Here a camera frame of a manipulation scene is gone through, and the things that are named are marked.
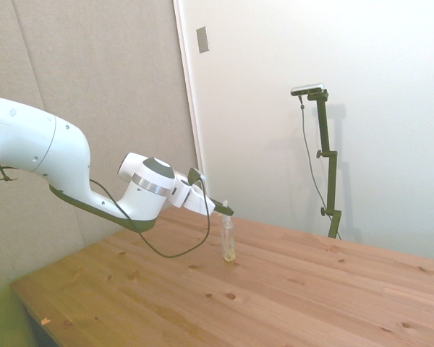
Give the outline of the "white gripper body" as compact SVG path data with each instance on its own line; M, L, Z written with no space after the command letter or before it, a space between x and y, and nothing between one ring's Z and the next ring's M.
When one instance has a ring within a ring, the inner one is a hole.
M189 185L183 175L176 175L174 185L167 196L174 207L183 207L201 215L211 214L216 204L196 184Z

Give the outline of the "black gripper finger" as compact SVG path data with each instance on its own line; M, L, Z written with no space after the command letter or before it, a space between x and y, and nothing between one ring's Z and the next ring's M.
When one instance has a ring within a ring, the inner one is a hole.
M210 197L206 197L206 202L208 206L212 208L213 211L220 213L222 215L233 216L234 211L228 206L228 202L219 202Z

